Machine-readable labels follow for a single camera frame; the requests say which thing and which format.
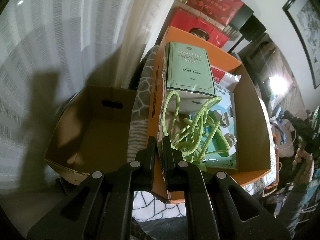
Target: striped curtain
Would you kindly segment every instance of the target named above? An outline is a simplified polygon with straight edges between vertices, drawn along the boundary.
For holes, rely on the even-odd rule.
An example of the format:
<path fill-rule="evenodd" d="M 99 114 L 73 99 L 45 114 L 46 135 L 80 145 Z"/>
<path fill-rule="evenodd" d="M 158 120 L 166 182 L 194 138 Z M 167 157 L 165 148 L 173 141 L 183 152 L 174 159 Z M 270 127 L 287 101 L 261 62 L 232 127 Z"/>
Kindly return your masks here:
<path fill-rule="evenodd" d="M 174 0 L 10 0 L 0 15 L 0 193 L 46 188 L 43 156 L 85 84 L 126 88 Z"/>

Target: tablecloth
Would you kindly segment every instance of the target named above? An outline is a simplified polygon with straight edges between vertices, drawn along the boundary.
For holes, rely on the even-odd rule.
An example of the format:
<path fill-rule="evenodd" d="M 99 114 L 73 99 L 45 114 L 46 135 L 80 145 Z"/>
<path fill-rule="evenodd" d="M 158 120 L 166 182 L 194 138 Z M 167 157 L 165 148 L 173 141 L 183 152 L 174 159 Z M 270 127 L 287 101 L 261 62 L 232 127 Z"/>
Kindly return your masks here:
<path fill-rule="evenodd" d="M 143 68 L 136 99 L 134 102 L 128 143 L 128 162 L 135 159 L 136 153 L 146 147 L 148 113 L 150 94 L 152 86 L 153 64 L 158 46 L 154 46 L 150 51 L 150 55 Z M 253 195 L 266 186 L 270 185 L 276 179 L 276 153 L 273 143 L 271 126 L 269 124 L 268 113 L 262 100 L 260 100 L 263 109 L 270 139 L 270 161 L 271 172 L 263 176 L 261 179 L 248 184 L 244 189 Z M 133 201 L 132 216 L 136 221 L 149 221 L 154 219 L 179 217 L 186 215 L 185 204 L 165 204 L 156 199 L 149 192 L 135 192 Z"/>

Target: framed picture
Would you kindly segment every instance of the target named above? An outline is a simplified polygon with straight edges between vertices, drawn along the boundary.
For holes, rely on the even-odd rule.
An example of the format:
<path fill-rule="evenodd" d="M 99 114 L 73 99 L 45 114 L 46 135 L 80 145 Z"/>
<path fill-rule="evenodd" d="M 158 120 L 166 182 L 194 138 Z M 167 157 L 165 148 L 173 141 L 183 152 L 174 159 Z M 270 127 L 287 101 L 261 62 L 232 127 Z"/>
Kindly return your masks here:
<path fill-rule="evenodd" d="M 313 86 L 320 85 L 320 15 L 310 0 L 288 0 L 282 7 L 295 28 L 309 62 Z"/>

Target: empty cardboard box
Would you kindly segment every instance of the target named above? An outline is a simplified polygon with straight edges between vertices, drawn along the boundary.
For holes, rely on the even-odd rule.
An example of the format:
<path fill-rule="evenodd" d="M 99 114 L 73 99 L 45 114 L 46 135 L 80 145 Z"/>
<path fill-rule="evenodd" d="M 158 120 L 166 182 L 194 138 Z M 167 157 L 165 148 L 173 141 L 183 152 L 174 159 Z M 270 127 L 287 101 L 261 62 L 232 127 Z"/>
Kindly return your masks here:
<path fill-rule="evenodd" d="M 211 65 L 241 75 L 234 90 L 237 129 L 236 170 L 207 168 L 210 173 L 224 171 L 241 186 L 245 186 L 271 171 L 270 139 L 265 114 L 253 83 L 241 63 L 222 49 L 190 33 L 169 27 L 155 57 L 153 83 L 151 87 L 148 136 L 162 137 L 160 125 L 163 104 L 164 48 L 169 41 L 176 41 L 206 49 Z M 160 159 L 155 159 L 153 193 L 169 203 L 184 202 L 183 192 L 167 192 L 162 177 Z"/>
<path fill-rule="evenodd" d="M 45 161 L 75 185 L 94 171 L 118 170 L 127 162 L 135 96 L 128 89 L 84 87 L 60 116 Z"/>

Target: person's hand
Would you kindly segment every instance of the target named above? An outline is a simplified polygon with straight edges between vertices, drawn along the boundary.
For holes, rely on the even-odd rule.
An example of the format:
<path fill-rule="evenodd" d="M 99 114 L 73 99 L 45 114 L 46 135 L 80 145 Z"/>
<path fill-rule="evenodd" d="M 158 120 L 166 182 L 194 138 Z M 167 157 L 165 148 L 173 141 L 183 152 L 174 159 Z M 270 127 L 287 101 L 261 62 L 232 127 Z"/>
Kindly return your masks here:
<path fill-rule="evenodd" d="M 313 161 L 313 157 L 309 153 L 299 148 L 292 165 L 297 165 L 297 163 L 302 161 L 302 158 L 304 158 L 305 161 L 295 176 L 293 180 L 294 183 L 309 183 L 312 180 L 315 163 Z"/>

